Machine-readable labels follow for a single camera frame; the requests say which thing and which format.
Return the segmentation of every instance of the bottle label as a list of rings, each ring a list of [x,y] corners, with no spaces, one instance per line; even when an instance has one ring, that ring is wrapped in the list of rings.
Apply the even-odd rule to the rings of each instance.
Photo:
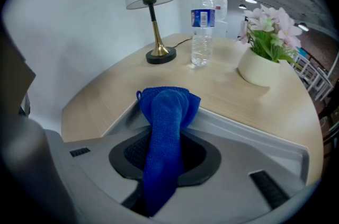
[[[214,27],[215,10],[192,10],[191,20],[193,27]]]

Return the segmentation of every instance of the fluorescent light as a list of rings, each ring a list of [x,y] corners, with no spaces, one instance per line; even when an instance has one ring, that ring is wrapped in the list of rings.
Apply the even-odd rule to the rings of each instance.
[[[248,2],[248,3],[252,3],[252,4],[256,4],[257,3],[256,0],[245,0],[245,1]]]
[[[308,29],[306,23],[299,23],[298,27],[301,28],[301,29],[303,29],[303,30],[306,31],[306,32],[309,31],[309,29]]]

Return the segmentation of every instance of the vent slot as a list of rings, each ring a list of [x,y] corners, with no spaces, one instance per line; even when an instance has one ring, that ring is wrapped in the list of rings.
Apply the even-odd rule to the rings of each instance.
[[[272,209],[279,207],[288,200],[286,193],[266,171],[251,173],[249,176]]]
[[[73,157],[82,155],[82,154],[86,154],[89,153],[90,149],[88,148],[81,148],[81,149],[76,149],[76,150],[71,150],[69,153],[70,155],[72,155]]]

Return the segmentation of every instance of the green leaves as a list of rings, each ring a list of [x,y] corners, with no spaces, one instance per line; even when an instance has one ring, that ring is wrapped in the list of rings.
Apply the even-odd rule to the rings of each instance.
[[[273,62],[286,60],[287,62],[294,64],[292,56],[295,51],[284,48],[282,44],[280,44],[280,39],[274,33],[274,31],[249,31],[250,33],[248,38],[251,40],[253,52],[255,52],[257,55]]]

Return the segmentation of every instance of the plastic bottle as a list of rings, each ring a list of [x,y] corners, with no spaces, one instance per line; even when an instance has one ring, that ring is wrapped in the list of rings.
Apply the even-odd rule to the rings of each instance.
[[[213,0],[216,10],[216,21],[224,21],[227,15],[227,0]]]
[[[212,32],[215,24],[213,0],[197,0],[191,11],[193,26],[192,62],[197,66],[208,65],[212,57]]]

